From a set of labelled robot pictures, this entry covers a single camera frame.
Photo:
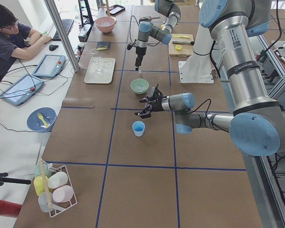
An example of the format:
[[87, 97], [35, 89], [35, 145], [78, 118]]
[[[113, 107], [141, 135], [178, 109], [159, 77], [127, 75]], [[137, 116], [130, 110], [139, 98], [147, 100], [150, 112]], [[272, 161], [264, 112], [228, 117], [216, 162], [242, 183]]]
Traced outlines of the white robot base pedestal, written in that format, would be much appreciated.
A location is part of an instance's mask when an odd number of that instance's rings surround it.
[[192, 55], [187, 61], [179, 62], [181, 83], [214, 83], [210, 61], [210, 51], [214, 42], [209, 29], [199, 25]]

